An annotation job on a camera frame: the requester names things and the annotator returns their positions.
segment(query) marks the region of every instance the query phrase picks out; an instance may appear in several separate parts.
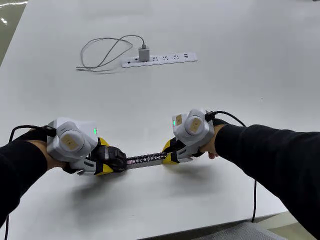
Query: power strip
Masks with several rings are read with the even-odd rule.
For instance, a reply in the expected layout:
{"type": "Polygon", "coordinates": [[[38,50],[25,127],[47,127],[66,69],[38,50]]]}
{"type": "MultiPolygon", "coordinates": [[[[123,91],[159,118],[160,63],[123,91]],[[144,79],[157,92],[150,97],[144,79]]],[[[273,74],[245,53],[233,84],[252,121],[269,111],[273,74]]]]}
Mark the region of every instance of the power strip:
{"type": "Polygon", "coordinates": [[[150,61],[139,61],[139,57],[128,57],[121,61],[123,68],[160,65],[160,64],[176,64],[185,62],[198,61],[194,52],[170,53],[165,55],[151,55],[150,61]]]}

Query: wire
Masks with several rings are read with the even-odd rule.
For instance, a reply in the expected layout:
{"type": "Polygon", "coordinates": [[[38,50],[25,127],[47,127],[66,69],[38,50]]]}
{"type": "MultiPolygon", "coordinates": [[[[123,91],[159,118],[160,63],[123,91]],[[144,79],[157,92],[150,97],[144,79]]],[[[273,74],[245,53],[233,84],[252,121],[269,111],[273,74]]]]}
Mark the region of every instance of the wire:
{"type": "MultiPolygon", "coordinates": [[[[240,123],[243,127],[246,127],[246,125],[236,116],[232,115],[231,113],[228,113],[226,111],[214,111],[210,112],[211,116],[215,116],[216,114],[225,114],[229,117],[236,120],[238,123],[240,123]]],[[[257,210],[257,180],[254,180],[254,186],[253,186],[253,213],[252,213],[252,219],[251,222],[253,223],[256,219],[256,210],[257,210]]]]}
{"type": "MultiPolygon", "coordinates": [[[[12,142],[14,135],[15,135],[15,131],[18,129],[38,129],[38,130],[43,130],[45,131],[45,133],[49,136],[51,136],[53,134],[52,130],[54,128],[50,127],[50,126],[34,126],[34,125],[20,125],[20,126],[16,126],[14,129],[12,129],[10,137],[9,137],[9,143],[12,142]]],[[[6,216],[6,220],[5,220],[5,235],[4,235],[4,240],[8,239],[8,233],[9,233],[9,214],[6,216]]]]}
{"type": "Polygon", "coordinates": [[[113,69],[105,69],[105,70],[95,70],[95,69],[98,69],[100,67],[103,67],[111,62],[113,62],[114,60],[118,59],[121,55],[123,55],[124,53],[126,53],[127,51],[129,51],[130,49],[133,48],[133,44],[127,40],[124,40],[124,38],[127,38],[127,37],[137,37],[137,38],[140,38],[142,40],[142,45],[144,46],[145,45],[145,40],[139,36],[139,35],[125,35],[125,36],[122,36],[120,38],[115,38],[115,37],[99,37],[99,38],[95,38],[95,39],[92,39],[90,41],[88,41],[84,46],[83,48],[81,49],[80,51],[80,59],[81,59],[81,64],[82,66],[77,66],[76,69],[78,71],[89,71],[89,72],[108,72],[108,71],[112,71],[114,70],[115,68],[113,69]],[[85,65],[85,62],[84,62],[84,52],[86,49],[88,49],[88,47],[94,43],[97,43],[99,41],[102,41],[102,40],[116,40],[116,42],[113,44],[113,46],[109,49],[109,51],[107,52],[107,54],[104,56],[104,58],[102,59],[102,61],[96,65],[96,66],[88,66],[88,65],[85,65]],[[119,55],[117,55],[116,57],[114,57],[113,59],[105,62],[105,60],[107,59],[107,57],[109,56],[109,54],[111,53],[112,49],[114,49],[114,47],[119,43],[119,42],[124,42],[124,43],[127,43],[129,44],[129,47],[124,50],[123,52],[121,52],[119,55]]]}

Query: gray cable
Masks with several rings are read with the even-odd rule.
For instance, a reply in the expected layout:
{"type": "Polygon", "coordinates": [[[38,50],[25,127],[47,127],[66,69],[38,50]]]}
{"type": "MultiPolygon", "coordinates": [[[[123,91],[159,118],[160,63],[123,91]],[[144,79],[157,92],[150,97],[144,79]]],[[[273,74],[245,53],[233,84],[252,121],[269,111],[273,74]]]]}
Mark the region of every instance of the gray cable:
{"type": "Polygon", "coordinates": [[[130,49],[133,48],[133,44],[127,40],[124,40],[123,38],[126,38],[126,37],[137,37],[137,38],[140,38],[142,40],[142,45],[144,46],[145,45],[145,40],[139,36],[139,35],[125,35],[125,36],[122,36],[120,38],[115,38],[115,37],[100,37],[100,38],[95,38],[95,39],[92,39],[90,41],[88,41],[84,46],[83,48],[81,49],[80,51],[80,59],[81,59],[81,64],[82,66],[77,66],[76,69],[78,71],[89,71],[89,72],[108,72],[108,71],[112,71],[114,70],[115,68],[113,69],[106,69],[106,70],[95,70],[97,68],[100,68],[100,67],[103,67],[111,62],[113,62],[114,60],[118,59],[121,55],[123,55],[124,53],[126,53],[127,51],[129,51],[130,49]],[[107,54],[104,56],[103,60],[96,66],[87,66],[85,65],[84,63],[84,52],[85,50],[91,45],[91,44],[94,44],[94,43],[97,43],[101,40],[116,40],[116,42],[113,44],[113,46],[110,48],[110,50],[107,52],[107,54]],[[110,52],[112,51],[112,49],[114,49],[114,47],[118,44],[118,42],[125,42],[127,44],[129,44],[129,47],[124,50],[122,53],[120,53],[118,56],[114,57],[113,59],[107,61],[104,63],[104,61],[107,59],[107,57],[109,56],[110,52]]]}

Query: black cable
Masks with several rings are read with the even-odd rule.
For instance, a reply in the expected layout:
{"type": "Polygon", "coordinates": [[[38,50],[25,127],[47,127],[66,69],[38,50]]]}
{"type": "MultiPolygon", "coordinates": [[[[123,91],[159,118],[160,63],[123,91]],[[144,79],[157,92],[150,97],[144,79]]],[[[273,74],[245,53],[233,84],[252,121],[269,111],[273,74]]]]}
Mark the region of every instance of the black cable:
{"type": "MultiPolygon", "coordinates": [[[[18,129],[37,129],[37,130],[42,130],[45,132],[46,135],[54,137],[57,133],[57,130],[51,126],[34,126],[34,125],[20,125],[20,126],[16,126],[14,129],[12,129],[10,137],[9,137],[9,143],[12,142],[14,135],[15,135],[15,131],[18,129]]],[[[8,216],[6,216],[6,220],[5,220],[5,235],[4,235],[4,240],[8,239],[8,233],[9,233],[9,214],[8,216]]]]}
{"type": "MultiPolygon", "coordinates": [[[[217,114],[225,114],[229,117],[236,120],[238,123],[240,123],[243,127],[246,127],[246,125],[236,116],[232,115],[231,113],[228,113],[226,111],[211,111],[208,112],[206,115],[211,118],[211,120],[215,117],[217,114]]],[[[257,210],[257,180],[254,180],[254,187],[253,187],[253,213],[252,213],[252,219],[251,222],[253,223],[256,218],[256,210],[257,210]]]]}

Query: hand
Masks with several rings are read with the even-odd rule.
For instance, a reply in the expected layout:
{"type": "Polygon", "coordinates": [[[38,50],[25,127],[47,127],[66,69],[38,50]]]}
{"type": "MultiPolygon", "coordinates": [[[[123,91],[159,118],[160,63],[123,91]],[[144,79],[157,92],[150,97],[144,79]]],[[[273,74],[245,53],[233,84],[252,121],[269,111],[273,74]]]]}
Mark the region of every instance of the hand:
{"type": "Polygon", "coordinates": [[[217,136],[218,132],[224,126],[225,126],[225,124],[214,126],[214,136],[213,136],[213,138],[210,140],[209,143],[207,143],[206,145],[200,147],[200,152],[202,152],[202,153],[208,152],[208,156],[209,156],[210,159],[214,159],[215,157],[219,157],[219,155],[216,152],[216,148],[215,148],[215,140],[216,140],[216,136],[217,136]]]}
{"type": "Polygon", "coordinates": [[[47,170],[53,169],[55,167],[60,167],[64,168],[66,166],[66,163],[63,161],[58,161],[54,158],[52,158],[48,153],[47,153],[47,143],[44,141],[40,140],[28,140],[29,143],[32,143],[35,145],[38,149],[41,150],[43,155],[45,156],[46,162],[47,162],[47,170]]]}

